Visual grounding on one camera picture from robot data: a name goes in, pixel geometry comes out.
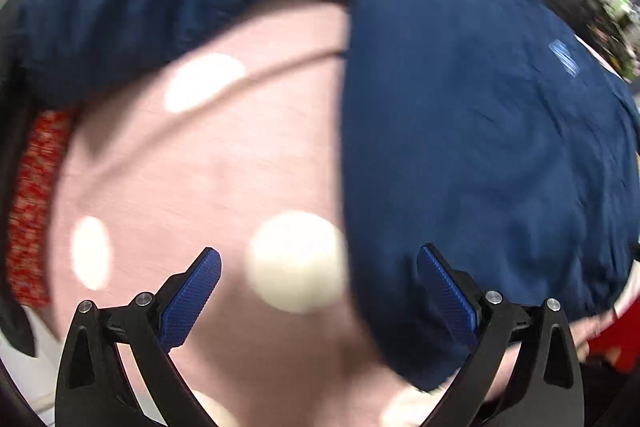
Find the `navy blue jacket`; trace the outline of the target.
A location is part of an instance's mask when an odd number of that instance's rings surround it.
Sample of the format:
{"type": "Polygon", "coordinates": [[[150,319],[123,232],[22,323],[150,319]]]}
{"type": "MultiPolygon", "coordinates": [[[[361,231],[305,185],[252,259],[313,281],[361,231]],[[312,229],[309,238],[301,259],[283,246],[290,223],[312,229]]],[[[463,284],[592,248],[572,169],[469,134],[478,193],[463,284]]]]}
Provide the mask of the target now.
{"type": "MultiPolygon", "coordinates": [[[[69,108],[177,60],[259,0],[11,0],[1,75],[69,108]]],[[[423,390],[463,363],[416,254],[570,321],[610,309],[639,235],[639,115],[542,0],[348,0],[342,187],[352,292],[423,390]]]]}

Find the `red plastic bin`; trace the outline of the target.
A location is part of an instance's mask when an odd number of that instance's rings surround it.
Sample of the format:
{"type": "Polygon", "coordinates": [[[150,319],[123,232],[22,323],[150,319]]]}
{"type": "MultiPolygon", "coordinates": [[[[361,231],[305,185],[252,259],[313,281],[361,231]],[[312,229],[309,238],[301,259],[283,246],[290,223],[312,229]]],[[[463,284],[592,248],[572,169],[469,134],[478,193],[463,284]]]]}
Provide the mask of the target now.
{"type": "Polygon", "coordinates": [[[591,317],[578,345],[582,363],[608,363],[621,374],[631,374],[639,366],[639,299],[621,314],[615,311],[591,317]]]}

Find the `red knit garment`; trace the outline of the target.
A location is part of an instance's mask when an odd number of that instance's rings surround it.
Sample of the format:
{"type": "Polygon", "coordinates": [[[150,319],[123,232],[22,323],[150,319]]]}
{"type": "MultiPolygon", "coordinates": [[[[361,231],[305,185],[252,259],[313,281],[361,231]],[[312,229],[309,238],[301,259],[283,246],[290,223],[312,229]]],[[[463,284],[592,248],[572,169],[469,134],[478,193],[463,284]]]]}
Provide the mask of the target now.
{"type": "Polygon", "coordinates": [[[52,198],[77,120],[75,112],[45,110],[32,124],[18,164],[10,213],[9,282],[18,303],[50,305],[46,277],[46,239],[52,198]]]}

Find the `pink polka dot bedsheet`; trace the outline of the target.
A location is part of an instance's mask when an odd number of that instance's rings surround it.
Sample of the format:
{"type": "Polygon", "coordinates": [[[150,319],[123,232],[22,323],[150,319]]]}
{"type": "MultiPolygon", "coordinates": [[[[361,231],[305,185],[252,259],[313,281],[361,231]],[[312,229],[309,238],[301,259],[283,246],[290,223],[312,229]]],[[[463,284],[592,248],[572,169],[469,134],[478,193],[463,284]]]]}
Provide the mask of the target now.
{"type": "Polygon", "coordinates": [[[121,306],[207,246],[222,275],[171,356],[223,426],[416,426],[352,292],[342,187],[347,16],[265,2],[81,116],[55,185],[52,322],[121,306]]]}

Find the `black sweater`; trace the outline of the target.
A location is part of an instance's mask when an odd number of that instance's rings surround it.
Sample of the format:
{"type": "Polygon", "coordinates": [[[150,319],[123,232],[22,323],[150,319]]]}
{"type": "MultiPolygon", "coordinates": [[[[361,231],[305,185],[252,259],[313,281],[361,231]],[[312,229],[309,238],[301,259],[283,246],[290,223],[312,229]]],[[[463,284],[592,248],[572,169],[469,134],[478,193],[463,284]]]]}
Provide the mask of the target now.
{"type": "Polygon", "coordinates": [[[18,164],[34,119],[34,98],[24,70],[15,61],[6,62],[1,76],[1,332],[14,349],[31,358],[36,356],[35,337],[25,310],[13,295],[8,257],[18,164]]]}

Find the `black storage rack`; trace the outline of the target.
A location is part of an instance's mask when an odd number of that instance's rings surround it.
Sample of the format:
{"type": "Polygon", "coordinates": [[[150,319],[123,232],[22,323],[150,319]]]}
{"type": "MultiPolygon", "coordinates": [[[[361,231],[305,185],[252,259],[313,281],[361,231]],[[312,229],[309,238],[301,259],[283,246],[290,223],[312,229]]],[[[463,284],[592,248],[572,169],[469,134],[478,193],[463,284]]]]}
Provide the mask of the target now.
{"type": "Polygon", "coordinates": [[[616,22],[612,0],[544,0],[575,35],[628,82],[634,77],[634,54],[616,22]]]}

